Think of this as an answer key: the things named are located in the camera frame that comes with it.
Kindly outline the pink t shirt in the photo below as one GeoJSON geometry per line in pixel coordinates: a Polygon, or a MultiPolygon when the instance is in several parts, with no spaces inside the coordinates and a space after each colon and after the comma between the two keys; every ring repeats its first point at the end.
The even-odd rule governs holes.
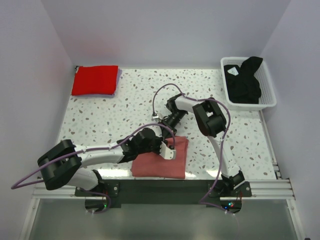
{"type": "Polygon", "coordinates": [[[166,160],[153,152],[140,154],[131,166],[133,177],[184,179],[189,140],[175,137],[175,159],[166,160]]]}

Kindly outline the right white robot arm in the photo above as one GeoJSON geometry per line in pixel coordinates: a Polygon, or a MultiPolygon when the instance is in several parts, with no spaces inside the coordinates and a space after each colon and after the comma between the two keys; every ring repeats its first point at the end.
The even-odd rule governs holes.
{"type": "Polygon", "coordinates": [[[240,185],[244,183],[245,177],[225,140],[231,120],[224,116],[221,110],[223,107],[212,97],[197,100],[178,94],[166,103],[170,114],[160,117],[158,122],[168,128],[162,130],[162,136],[169,138],[171,133],[177,132],[176,126],[181,119],[189,113],[193,114],[199,131],[208,138],[219,160],[217,176],[221,180],[213,184],[212,190],[233,197],[241,190],[240,185]]]}

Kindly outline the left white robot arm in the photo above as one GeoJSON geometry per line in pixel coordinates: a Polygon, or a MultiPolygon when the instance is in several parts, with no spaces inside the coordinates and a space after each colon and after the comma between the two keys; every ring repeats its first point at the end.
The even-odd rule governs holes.
{"type": "Polygon", "coordinates": [[[146,127],[134,136],[105,146],[77,146],[70,139],[63,140],[37,163],[48,191],[73,186],[99,196],[104,190],[102,177],[88,166],[127,163],[146,153],[155,153],[164,160],[176,157],[176,151],[168,146],[168,142],[146,127]]]}

